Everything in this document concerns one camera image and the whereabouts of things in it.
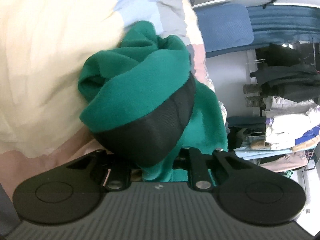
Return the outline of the green sweatshirt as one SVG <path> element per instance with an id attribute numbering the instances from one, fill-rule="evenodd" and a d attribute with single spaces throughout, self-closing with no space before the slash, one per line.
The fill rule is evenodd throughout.
<path id="1" fill-rule="evenodd" d="M 90 56 L 78 90 L 87 101 L 80 120 L 104 148 L 139 166 L 144 181 L 185 181 L 186 172 L 174 169 L 183 148 L 227 148 L 218 99 L 191 72 L 186 45 L 158 36 L 150 22 Z"/>

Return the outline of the stack of folded clothes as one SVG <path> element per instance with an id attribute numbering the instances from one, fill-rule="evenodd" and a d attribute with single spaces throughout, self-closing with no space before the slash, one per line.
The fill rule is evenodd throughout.
<path id="1" fill-rule="evenodd" d="M 319 144 L 319 105 L 279 96 L 264 98 L 263 105 L 261 116 L 227 118 L 238 139 L 235 155 L 277 173 L 307 166 Z"/>

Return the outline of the blue pleated curtain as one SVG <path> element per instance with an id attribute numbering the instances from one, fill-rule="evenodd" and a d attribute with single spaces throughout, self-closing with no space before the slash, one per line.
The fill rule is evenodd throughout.
<path id="1" fill-rule="evenodd" d="M 253 44 L 319 42 L 319 9 L 290 5 L 248 7 Z"/>

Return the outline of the patchwork pastel bed quilt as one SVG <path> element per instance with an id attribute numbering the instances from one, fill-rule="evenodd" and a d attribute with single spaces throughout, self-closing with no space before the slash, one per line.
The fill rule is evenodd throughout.
<path id="1" fill-rule="evenodd" d="M 80 120 L 87 106 L 80 73 L 140 21 L 162 38 L 179 37 L 191 72 L 214 92 L 189 0 L 1 0 L 1 186 L 8 197 L 32 176 L 107 150 Z"/>

